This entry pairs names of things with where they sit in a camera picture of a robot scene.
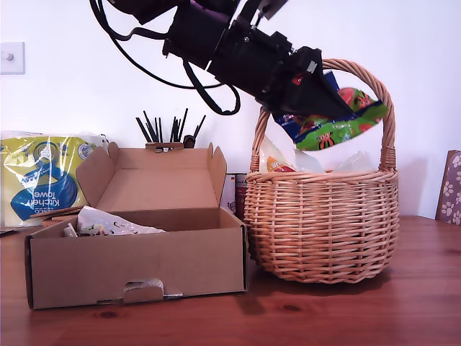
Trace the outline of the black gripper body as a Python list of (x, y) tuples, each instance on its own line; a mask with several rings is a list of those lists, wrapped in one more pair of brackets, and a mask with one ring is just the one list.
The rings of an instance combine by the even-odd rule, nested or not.
[(264, 105), (285, 105), (287, 93), (300, 86), (296, 78), (303, 78), (309, 68), (317, 75), (321, 60), (319, 49), (293, 50), (280, 32), (268, 35), (235, 20), (222, 36), (208, 71)]

